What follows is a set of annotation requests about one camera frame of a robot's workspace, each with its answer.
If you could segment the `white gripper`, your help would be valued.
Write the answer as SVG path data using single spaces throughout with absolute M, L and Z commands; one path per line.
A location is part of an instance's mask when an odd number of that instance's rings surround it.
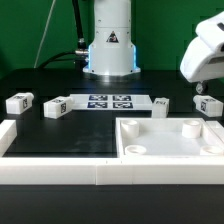
M 224 11 L 200 22 L 183 56 L 180 71 L 189 82 L 198 82 L 196 91 L 208 90 L 206 80 L 224 78 Z

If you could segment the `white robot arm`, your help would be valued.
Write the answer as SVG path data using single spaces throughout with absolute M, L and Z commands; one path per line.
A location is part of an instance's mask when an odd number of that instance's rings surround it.
M 105 82 L 138 76 L 131 41 L 131 0 L 94 0 L 95 37 L 83 73 Z M 199 84 L 224 78 L 224 11 L 200 22 L 181 61 L 185 79 Z

